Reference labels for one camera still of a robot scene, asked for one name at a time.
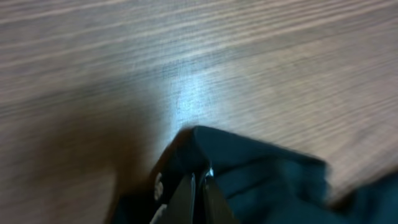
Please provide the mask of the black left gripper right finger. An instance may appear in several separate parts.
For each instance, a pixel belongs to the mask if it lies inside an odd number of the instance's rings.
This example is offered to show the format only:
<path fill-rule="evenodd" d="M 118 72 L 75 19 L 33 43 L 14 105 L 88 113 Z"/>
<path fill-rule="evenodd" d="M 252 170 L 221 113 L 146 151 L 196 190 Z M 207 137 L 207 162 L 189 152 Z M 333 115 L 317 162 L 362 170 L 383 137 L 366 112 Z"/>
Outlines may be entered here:
<path fill-rule="evenodd" d="M 205 177 L 203 201 L 206 224 L 239 224 L 226 199 L 212 177 Z"/>

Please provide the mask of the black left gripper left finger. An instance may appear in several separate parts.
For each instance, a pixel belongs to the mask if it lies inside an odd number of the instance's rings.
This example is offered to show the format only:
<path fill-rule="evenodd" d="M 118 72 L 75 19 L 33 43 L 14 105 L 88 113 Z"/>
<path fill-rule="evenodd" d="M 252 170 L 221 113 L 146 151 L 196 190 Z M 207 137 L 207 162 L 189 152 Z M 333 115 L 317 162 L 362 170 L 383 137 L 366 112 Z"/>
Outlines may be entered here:
<path fill-rule="evenodd" d="M 169 202 L 156 210 L 150 224 L 192 224 L 195 193 L 195 174 L 184 176 Z"/>

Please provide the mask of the black t-shirt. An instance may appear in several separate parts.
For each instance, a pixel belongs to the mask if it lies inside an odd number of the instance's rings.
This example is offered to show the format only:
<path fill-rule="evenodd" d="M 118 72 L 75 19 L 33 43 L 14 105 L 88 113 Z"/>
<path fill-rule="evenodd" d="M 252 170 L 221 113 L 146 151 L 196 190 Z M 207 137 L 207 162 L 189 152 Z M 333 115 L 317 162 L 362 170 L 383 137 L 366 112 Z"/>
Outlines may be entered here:
<path fill-rule="evenodd" d="M 123 196 L 112 223 L 150 223 L 182 178 L 195 174 L 192 223 L 206 223 L 205 177 L 215 179 L 239 223 L 396 223 L 397 174 L 326 204 L 326 163 L 206 126 L 180 133 L 164 153 L 152 190 Z"/>

